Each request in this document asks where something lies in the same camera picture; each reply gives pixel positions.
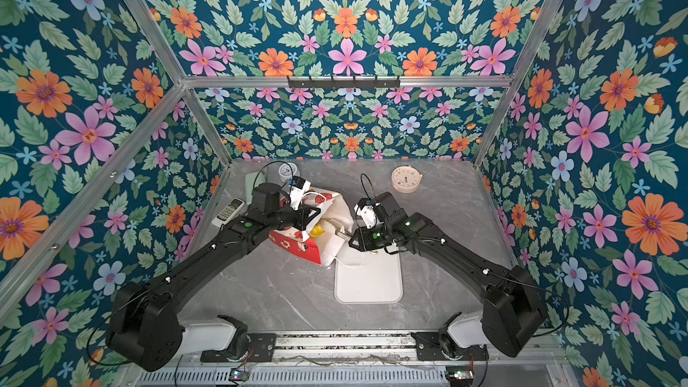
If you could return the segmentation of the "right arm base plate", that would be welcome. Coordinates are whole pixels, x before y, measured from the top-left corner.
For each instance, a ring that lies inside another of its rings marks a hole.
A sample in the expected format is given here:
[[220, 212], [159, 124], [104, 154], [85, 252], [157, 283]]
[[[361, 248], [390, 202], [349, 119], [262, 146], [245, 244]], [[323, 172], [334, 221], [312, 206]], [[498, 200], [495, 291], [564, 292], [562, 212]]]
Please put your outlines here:
[[435, 331], [414, 331], [410, 337], [416, 342], [417, 359], [420, 361], [466, 361], [482, 362], [489, 359], [486, 347], [462, 348], [455, 344], [448, 334]]

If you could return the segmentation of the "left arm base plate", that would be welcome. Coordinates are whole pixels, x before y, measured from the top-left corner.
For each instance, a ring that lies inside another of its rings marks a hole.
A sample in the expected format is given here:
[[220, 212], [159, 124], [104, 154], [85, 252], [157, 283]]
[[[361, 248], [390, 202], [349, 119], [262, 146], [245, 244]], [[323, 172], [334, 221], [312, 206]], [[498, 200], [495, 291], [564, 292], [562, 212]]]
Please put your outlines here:
[[267, 363], [276, 349], [275, 333], [240, 333], [227, 349], [204, 351], [202, 363]]

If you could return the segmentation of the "yellow fake croissant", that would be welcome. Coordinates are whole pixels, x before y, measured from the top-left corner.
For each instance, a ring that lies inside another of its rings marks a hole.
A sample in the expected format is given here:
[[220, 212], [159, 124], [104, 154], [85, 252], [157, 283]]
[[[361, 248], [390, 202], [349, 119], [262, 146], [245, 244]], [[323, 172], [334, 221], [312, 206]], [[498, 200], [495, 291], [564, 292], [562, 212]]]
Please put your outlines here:
[[319, 236], [322, 236], [322, 234], [324, 234], [324, 233], [325, 233], [325, 230], [323, 229], [323, 227], [320, 225], [316, 225], [309, 232], [309, 236], [310, 236], [310, 238], [318, 238]]

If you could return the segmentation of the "red white paper bag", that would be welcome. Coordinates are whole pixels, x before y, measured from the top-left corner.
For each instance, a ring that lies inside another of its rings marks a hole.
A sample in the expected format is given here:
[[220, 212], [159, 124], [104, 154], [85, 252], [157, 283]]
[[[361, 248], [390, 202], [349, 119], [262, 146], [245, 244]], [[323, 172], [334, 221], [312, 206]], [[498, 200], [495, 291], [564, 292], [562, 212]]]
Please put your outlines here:
[[304, 231], [296, 227], [272, 231], [269, 240], [302, 260], [327, 267], [349, 243], [356, 222], [343, 196], [337, 192], [310, 190], [302, 197], [301, 207], [321, 211], [306, 224]]

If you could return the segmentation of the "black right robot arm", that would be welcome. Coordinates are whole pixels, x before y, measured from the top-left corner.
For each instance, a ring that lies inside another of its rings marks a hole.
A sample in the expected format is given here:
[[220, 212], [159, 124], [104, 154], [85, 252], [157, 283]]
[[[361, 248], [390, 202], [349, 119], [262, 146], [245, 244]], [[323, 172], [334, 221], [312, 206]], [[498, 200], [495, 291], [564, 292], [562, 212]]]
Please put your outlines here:
[[353, 212], [364, 224], [344, 234], [351, 248], [416, 254], [448, 272], [481, 302], [478, 312], [459, 312], [438, 330], [436, 345], [448, 358], [484, 345], [515, 358], [548, 318], [544, 290], [525, 269], [507, 268], [476, 254], [427, 216], [406, 213], [391, 193], [362, 198]]

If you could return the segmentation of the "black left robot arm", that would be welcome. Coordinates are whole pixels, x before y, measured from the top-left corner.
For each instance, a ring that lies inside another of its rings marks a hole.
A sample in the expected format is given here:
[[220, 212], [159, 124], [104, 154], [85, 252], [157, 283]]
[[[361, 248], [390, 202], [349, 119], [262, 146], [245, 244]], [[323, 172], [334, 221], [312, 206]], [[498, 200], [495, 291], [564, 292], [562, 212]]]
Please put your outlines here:
[[249, 349], [247, 326], [218, 315], [206, 321], [180, 322], [189, 300], [224, 269], [249, 255], [274, 230], [308, 233], [322, 215], [318, 207], [281, 200], [281, 187], [261, 184], [247, 212], [224, 224], [207, 245], [171, 271], [118, 291], [105, 334], [106, 345], [148, 372], [185, 354], [218, 351], [240, 359]]

